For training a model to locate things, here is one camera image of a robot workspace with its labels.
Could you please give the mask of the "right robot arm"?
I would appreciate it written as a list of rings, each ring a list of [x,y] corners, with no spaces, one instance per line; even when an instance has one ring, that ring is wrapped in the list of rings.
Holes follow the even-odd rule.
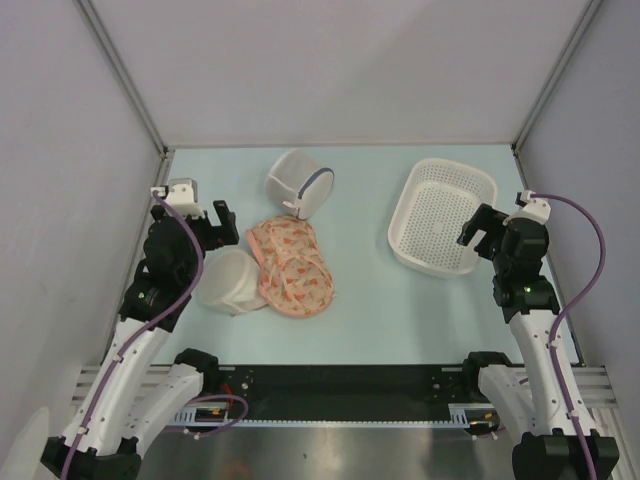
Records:
[[[607,479],[620,458],[579,390],[560,334],[567,311],[541,273],[549,247],[549,202],[532,195],[507,215],[480,205],[464,224],[458,244],[481,240],[474,250],[494,268],[493,296],[519,347],[526,379],[497,352],[471,354],[461,376],[463,393],[486,399],[513,442],[517,479]]]

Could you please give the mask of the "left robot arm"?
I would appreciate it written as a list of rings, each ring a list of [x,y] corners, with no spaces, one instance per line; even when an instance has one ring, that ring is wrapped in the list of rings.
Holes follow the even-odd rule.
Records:
[[[89,393],[71,423],[49,438],[42,464],[59,479],[134,479],[150,444],[196,398],[219,397],[217,357],[188,348],[142,401],[148,369],[190,302],[207,252],[239,241],[236,215],[226,202],[208,215],[181,214],[159,199],[143,245],[144,256],[119,309],[120,320]]]

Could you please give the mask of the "white mesh laundry bag blue trim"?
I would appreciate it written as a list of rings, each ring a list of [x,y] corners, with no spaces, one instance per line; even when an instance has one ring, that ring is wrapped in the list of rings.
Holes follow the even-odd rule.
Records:
[[[334,171],[321,166],[310,155],[293,149],[272,165],[265,179],[269,200],[300,220],[313,216],[331,193]]]

